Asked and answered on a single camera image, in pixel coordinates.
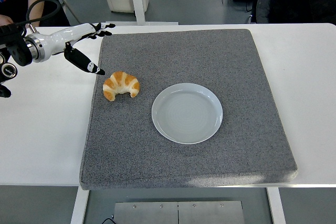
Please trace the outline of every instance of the empty plate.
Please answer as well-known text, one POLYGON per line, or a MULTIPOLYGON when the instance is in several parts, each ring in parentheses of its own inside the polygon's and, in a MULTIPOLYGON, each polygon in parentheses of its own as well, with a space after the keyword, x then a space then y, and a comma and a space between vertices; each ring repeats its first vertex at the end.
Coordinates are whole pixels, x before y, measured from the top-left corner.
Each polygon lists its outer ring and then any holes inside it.
POLYGON ((163 90, 152 106, 152 120, 166 138, 180 144, 197 144, 219 129, 223 109, 209 89, 180 83, 163 90))

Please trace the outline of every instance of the robotic hand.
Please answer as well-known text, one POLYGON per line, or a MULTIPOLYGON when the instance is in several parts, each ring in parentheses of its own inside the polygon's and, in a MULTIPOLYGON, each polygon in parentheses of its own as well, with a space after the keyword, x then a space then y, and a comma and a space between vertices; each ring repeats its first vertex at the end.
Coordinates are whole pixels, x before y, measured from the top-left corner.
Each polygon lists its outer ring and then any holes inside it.
POLYGON ((33 62, 43 62, 51 55, 64 52, 65 58, 85 72, 104 75, 105 71, 97 67, 87 56, 73 45, 85 38, 112 35, 106 28, 114 24, 82 24, 57 31, 51 35, 34 33, 23 37, 15 24, 0 26, 0 97, 10 97, 10 91, 2 84, 17 75, 17 68, 8 60, 12 56, 20 66, 33 62))

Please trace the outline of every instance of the gray padded board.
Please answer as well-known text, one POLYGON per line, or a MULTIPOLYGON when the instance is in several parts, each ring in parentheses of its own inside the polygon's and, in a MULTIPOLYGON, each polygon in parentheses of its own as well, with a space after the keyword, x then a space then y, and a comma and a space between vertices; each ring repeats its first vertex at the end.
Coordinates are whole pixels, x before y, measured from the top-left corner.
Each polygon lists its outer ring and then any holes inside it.
POLYGON ((213 187, 292 180, 290 150, 251 33, 245 29, 105 37, 83 152, 83 189, 213 187), (137 77, 135 98, 102 92, 115 71, 137 77), (159 93, 177 83, 210 89, 223 122, 208 140, 183 145, 162 136, 151 118, 159 93))

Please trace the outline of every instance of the black cable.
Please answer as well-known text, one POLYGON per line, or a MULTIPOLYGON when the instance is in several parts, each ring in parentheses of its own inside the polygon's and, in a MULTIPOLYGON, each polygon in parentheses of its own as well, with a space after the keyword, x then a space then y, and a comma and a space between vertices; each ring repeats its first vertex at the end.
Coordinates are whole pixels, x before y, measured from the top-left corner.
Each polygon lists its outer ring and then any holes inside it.
POLYGON ((115 221, 114 221, 114 220, 112 220, 112 219, 110 219, 110 218, 107 218, 105 221, 107 221, 107 220, 110 220, 110 221, 112 221, 114 224, 116 224, 116 223, 115 223, 115 221))
POLYGON ((31 6, 28 8, 27 13, 26 13, 26 21, 15 23, 17 26, 23 26, 26 24, 30 24, 36 21, 42 21, 49 19, 50 17, 53 17, 59 10, 61 9, 61 4, 57 0, 37 0, 31 4, 31 6), (32 11, 33 7, 43 1, 48 1, 48 2, 53 2, 57 5, 56 9, 52 11, 51 13, 41 17, 41 18, 35 18, 35 19, 29 19, 30 12, 32 11))
POLYGON ((247 9, 247 2, 245 2, 245 3, 246 3, 246 12, 249 13, 250 11, 252 11, 252 9, 251 9, 251 10, 248 10, 248 9, 247 9))

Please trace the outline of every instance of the gray floor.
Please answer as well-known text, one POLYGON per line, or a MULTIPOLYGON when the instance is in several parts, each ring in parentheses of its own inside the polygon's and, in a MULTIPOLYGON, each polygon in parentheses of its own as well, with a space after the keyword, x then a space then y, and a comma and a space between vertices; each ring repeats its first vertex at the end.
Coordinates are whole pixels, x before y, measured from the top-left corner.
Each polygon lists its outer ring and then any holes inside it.
MULTIPOLYGON (((135 21, 133 13, 112 13, 106 0, 66 0, 82 23, 135 21)), ((149 22, 194 24, 244 24, 251 3, 231 0, 149 0, 145 19, 149 22)), ((77 21, 66 11, 71 25, 77 21)))
MULTIPOLYGON (((112 13, 106 0, 67 0, 83 23, 135 21, 133 14, 112 13)), ((150 0, 145 14, 150 22, 192 24, 244 24, 246 3, 229 0, 150 0)), ((71 25, 77 21, 67 11, 71 25)), ((0 223, 70 223, 75 187, 0 186, 0 223)), ((282 188, 287 224, 335 223, 335 188, 282 188)), ((246 223, 271 223, 264 189, 189 188, 92 191, 85 223, 102 223, 117 201, 241 200, 246 223)))

